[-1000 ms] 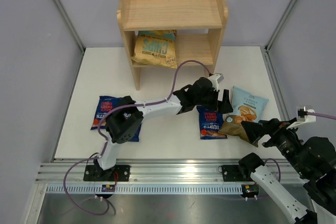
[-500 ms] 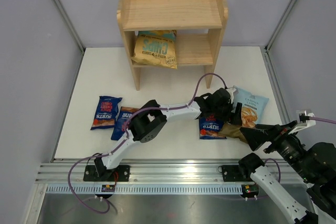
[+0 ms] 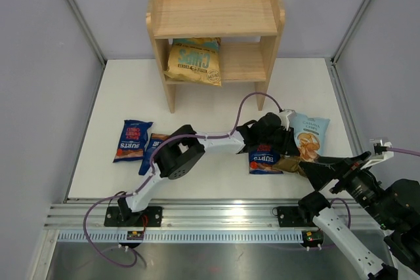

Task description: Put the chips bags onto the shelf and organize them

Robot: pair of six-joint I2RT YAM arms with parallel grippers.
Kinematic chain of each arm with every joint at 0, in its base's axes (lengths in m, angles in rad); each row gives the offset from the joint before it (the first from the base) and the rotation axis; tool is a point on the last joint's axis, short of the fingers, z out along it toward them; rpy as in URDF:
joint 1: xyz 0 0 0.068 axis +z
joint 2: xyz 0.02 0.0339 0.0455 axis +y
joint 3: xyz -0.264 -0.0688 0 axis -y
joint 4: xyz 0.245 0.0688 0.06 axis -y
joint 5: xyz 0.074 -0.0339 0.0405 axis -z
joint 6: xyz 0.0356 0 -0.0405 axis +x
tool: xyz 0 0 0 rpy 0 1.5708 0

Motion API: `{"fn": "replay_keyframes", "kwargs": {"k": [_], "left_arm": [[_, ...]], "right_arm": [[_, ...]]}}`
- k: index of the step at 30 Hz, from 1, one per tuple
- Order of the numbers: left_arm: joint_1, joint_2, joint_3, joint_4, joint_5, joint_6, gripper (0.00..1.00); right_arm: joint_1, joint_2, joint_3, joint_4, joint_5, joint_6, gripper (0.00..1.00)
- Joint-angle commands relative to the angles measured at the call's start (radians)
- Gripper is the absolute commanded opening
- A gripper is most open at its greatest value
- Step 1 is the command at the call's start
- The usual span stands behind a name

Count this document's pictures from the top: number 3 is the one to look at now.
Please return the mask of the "light blue cassava chips bag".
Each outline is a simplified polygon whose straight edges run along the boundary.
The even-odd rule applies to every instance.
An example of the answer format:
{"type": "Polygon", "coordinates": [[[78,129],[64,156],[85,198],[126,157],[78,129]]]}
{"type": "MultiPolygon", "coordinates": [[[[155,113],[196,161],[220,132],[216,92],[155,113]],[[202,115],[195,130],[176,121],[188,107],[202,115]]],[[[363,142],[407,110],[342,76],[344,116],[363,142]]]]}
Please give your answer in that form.
{"type": "Polygon", "coordinates": [[[308,117],[297,113],[291,121],[294,129],[294,140],[299,151],[298,156],[283,155],[273,165],[276,172],[296,173],[306,177],[300,162],[317,162],[324,152],[324,142],[330,119],[308,117]]]}

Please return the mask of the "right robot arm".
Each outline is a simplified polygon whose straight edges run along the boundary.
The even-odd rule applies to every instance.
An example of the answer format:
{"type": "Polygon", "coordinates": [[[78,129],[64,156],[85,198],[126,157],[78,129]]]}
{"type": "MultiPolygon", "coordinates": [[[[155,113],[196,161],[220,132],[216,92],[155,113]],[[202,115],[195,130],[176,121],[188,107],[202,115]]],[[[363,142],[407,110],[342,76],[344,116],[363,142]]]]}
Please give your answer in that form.
{"type": "Polygon", "coordinates": [[[299,220],[320,228],[361,279],[419,278],[419,183],[399,179],[384,189],[370,171],[393,158],[394,152],[394,148],[384,148],[376,155],[367,151],[356,157],[320,157],[299,164],[314,188],[299,201],[299,220]],[[341,221],[340,210],[333,208],[322,193],[330,182],[335,183],[330,193],[345,191],[352,197],[354,228],[341,221]],[[373,229],[383,236],[390,264],[355,236],[354,232],[362,229],[373,229]]]}

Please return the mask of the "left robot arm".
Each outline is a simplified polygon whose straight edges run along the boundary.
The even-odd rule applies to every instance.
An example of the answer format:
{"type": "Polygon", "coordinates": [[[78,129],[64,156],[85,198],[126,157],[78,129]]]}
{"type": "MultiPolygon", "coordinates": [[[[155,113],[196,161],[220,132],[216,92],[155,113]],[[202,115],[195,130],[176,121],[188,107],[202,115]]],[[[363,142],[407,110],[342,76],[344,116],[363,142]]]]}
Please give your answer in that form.
{"type": "Polygon", "coordinates": [[[150,168],[139,188],[117,200],[117,225],[131,227],[146,221],[144,212],[162,184],[186,175],[206,153],[243,154],[269,147],[280,155],[298,155],[291,120],[293,110],[267,113],[233,131],[207,134],[183,125],[153,152],[150,168]]]}

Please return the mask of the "yellow kettle chips bag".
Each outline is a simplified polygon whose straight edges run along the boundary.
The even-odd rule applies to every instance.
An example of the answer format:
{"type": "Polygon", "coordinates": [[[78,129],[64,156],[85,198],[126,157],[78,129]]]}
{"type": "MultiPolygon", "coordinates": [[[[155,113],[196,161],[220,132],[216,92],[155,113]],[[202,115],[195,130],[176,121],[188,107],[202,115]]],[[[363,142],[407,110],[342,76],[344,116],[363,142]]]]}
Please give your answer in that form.
{"type": "Polygon", "coordinates": [[[220,37],[173,39],[164,74],[173,80],[220,87],[220,37]]]}

